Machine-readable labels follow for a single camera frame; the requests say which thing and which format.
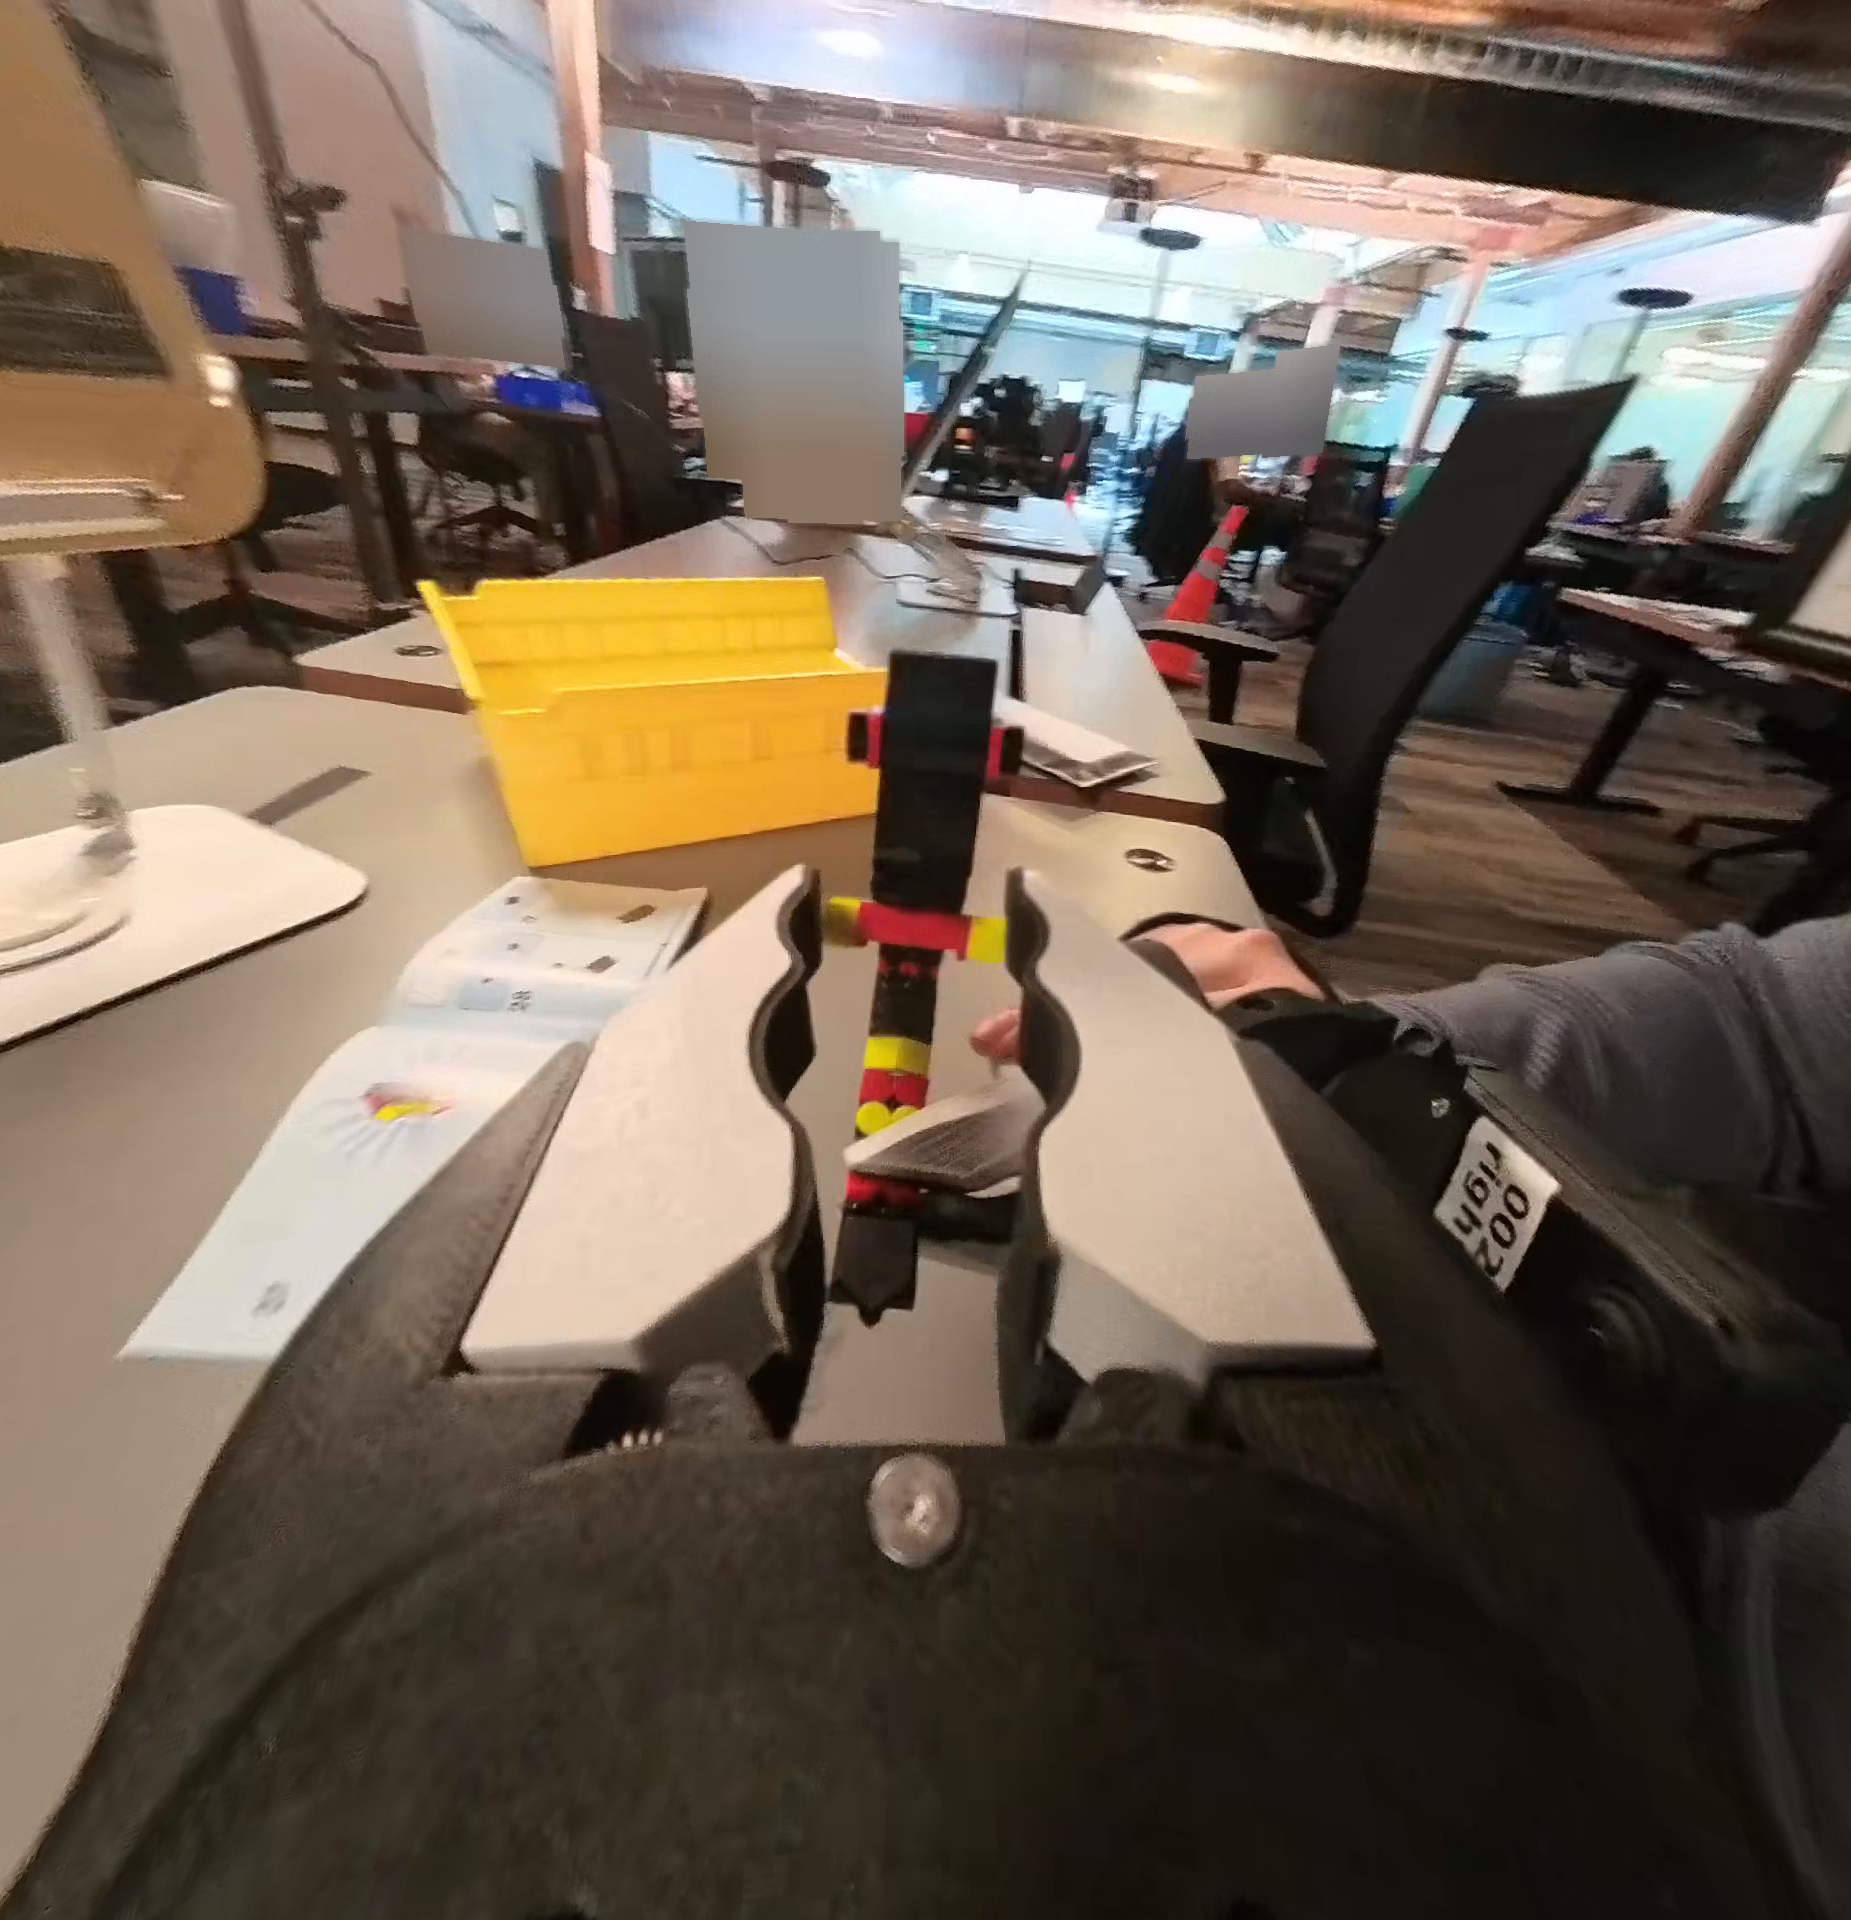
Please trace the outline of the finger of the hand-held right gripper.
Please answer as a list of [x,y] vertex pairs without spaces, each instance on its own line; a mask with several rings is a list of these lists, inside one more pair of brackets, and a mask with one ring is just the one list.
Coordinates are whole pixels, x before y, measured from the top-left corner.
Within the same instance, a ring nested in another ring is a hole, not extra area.
[[847,1199],[890,1202],[912,1190],[998,1197],[1022,1175],[1040,1114],[1032,1085],[933,1099],[845,1153]]

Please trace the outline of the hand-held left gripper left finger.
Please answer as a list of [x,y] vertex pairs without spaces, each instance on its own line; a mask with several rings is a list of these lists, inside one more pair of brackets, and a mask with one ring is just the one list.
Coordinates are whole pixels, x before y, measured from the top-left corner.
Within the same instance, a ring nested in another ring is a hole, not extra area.
[[461,1338],[463,1386],[656,1426],[720,1368],[793,1432],[823,1333],[814,1150],[820,877],[786,868],[600,1032]]

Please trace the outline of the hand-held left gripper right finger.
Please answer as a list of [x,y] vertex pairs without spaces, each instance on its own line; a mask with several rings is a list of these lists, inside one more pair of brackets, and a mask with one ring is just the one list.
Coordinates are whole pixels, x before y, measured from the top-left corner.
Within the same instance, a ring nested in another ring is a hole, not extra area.
[[1360,1372],[1378,1343],[1267,1091],[1172,947],[1034,868],[1007,877],[1018,1067],[1038,1105],[1001,1278],[1010,1434],[1056,1434],[1106,1376],[1196,1399],[1247,1376]]

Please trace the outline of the yellow plastic bin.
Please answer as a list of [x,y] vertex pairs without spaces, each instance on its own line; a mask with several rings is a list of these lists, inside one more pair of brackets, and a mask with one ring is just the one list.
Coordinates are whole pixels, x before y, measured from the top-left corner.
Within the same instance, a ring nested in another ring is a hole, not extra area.
[[889,669],[826,586],[772,577],[420,583],[529,868],[871,815],[847,752]]

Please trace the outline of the person's right hand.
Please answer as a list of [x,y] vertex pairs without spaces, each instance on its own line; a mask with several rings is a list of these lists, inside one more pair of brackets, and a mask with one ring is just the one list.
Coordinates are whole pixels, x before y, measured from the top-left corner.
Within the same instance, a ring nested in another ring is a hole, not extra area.
[[1133,925],[1124,947],[1155,972],[1191,981],[1235,1035],[1292,1016],[1298,1002],[1340,1004],[1270,927],[1235,927],[1196,917],[1157,917]]

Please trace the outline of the open instruction booklet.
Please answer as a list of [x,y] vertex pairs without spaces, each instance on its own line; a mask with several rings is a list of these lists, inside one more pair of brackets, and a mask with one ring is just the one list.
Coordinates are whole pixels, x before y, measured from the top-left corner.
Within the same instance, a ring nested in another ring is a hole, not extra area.
[[343,1269],[566,1045],[693,945],[706,887],[517,874],[437,931],[260,1145],[121,1360],[275,1360]]

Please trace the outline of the grey paper sheet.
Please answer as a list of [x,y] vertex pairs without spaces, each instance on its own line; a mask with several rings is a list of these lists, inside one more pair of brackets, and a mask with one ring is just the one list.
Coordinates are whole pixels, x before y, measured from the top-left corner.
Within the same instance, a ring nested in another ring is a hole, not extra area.
[[1010,703],[1001,718],[1020,732],[1020,764],[1038,778],[1089,793],[1157,774],[1155,756],[1038,708]]

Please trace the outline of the brown adjoining desk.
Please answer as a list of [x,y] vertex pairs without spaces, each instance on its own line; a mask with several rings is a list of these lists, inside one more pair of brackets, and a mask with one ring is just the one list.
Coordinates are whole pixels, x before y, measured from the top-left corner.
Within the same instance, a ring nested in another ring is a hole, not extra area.
[[[903,602],[900,582],[918,570],[923,556],[900,540],[722,518],[569,569],[569,577],[804,573],[825,582],[840,650],[851,659],[883,663],[893,648],[933,648],[1007,661],[1007,616]],[[459,675],[427,614],[312,648],[296,675],[305,690],[464,712]],[[1007,785],[1012,795],[1218,826],[1218,780],[1111,589],[1100,589],[1084,614],[1024,614],[1020,699],[1151,756],[1153,774],[1089,793],[1020,775]]]

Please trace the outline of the orange traffic cone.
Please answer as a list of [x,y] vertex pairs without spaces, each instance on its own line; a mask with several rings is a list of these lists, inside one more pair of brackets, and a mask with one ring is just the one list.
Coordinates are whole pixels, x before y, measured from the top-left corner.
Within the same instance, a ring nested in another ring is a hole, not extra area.
[[1164,618],[1153,621],[1148,627],[1143,642],[1148,656],[1159,676],[1175,690],[1202,682],[1203,656],[1180,635],[1180,627],[1203,627],[1210,623],[1228,558],[1247,518],[1249,506],[1242,501],[1225,506],[1225,513],[1202,544],[1192,569],[1180,582]]

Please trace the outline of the black office chair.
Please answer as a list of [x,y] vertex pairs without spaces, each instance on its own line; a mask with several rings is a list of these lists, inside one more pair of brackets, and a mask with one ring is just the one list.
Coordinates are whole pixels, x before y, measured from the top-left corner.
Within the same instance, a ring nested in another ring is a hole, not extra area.
[[1235,718],[1242,669],[1278,650],[1238,629],[1142,627],[1206,661],[1192,723],[1224,805],[1218,833],[1259,909],[1330,938],[1360,917],[1393,749],[1494,589],[1548,531],[1621,411],[1632,378],[1473,404],[1303,668],[1285,730]]

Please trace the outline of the background work desk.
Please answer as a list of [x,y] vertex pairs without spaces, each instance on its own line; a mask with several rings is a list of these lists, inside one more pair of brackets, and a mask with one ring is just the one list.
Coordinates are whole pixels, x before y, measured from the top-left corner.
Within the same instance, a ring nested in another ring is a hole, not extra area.
[[209,334],[258,424],[298,421],[329,448],[327,466],[268,458],[260,513],[231,544],[272,570],[274,534],[343,508],[369,614],[312,614],[312,626],[353,635],[405,614],[440,559],[463,569],[464,538],[481,574],[499,535],[525,535],[534,559],[554,542],[581,563],[719,516],[673,442],[643,324],[581,330],[605,343],[603,380],[374,353],[351,326],[323,363],[302,338]]

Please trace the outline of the black tripod pole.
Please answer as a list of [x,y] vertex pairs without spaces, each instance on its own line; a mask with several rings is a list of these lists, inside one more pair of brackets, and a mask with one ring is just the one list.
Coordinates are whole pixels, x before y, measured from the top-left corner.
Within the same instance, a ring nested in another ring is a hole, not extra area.
[[306,377],[315,408],[329,429],[338,486],[351,519],[365,596],[374,613],[399,614],[409,594],[395,566],[377,494],[364,474],[353,390],[339,367],[338,332],[312,259],[312,240],[317,235],[312,193],[289,163],[277,107],[246,5],[214,2],[214,11],[258,158],[267,214],[287,271],[289,299],[298,313]]

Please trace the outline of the wooden board stand white base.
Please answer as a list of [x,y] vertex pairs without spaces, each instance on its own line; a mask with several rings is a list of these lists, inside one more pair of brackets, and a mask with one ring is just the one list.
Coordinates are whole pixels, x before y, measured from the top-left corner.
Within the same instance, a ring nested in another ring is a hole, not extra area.
[[48,5],[0,2],[0,573],[69,821],[0,842],[0,1052],[332,918],[349,864],[212,805],[128,809],[70,558],[241,531],[262,460]]

